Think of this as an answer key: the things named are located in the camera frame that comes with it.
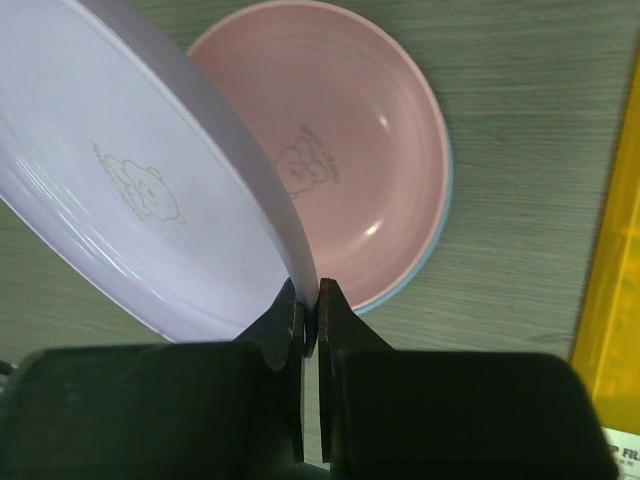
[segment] yellow box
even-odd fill
[[[640,58],[572,364],[603,426],[640,435]],[[640,447],[625,449],[631,453],[624,465],[640,468]]]

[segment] pink plate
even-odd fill
[[[436,99],[400,45],[348,10],[275,1],[189,54],[271,159],[318,274],[360,312],[402,288],[438,240],[453,169]]]

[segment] bear illustration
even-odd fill
[[[273,164],[291,199],[330,178],[328,169],[305,137],[299,137],[293,145],[284,148]]]
[[[127,200],[131,201],[130,205],[140,215],[185,223],[175,198],[155,168],[142,168],[131,160],[118,160],[112,155],[105,155],[103,158],[114,181],[121,184]]]

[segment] wooden table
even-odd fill
[[[135,0],[186,48],[246,0]],[[423,68],[447,119],[455,192],[420,275],[365,319],[397,347],[566,356],[624,106],[637,0],[347,0]],[[0,206],[0,358],[158,337]],[[319,459],[317,373],[307,448]]]

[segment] plate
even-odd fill
[[[418,66],[379,27],[327,3],[238,11],[189,50],[262,145],[321,277],[358,313],[424,265],[447,218],[453,164]]]
[[[0,3],[0,197],[173,341],[229,339],[288,276],[313,307],[304,230],[211,82],[122,0]]]

